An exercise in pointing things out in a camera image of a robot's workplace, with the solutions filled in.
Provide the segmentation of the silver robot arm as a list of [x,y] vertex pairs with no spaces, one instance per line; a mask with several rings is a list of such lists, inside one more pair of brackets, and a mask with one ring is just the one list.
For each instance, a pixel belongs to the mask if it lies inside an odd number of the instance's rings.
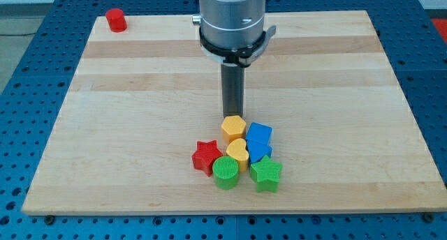
[[264,29],[266,0],[198,0],[192,17],[206,54],[226,66],[246,68],[266,50],[276,26]]

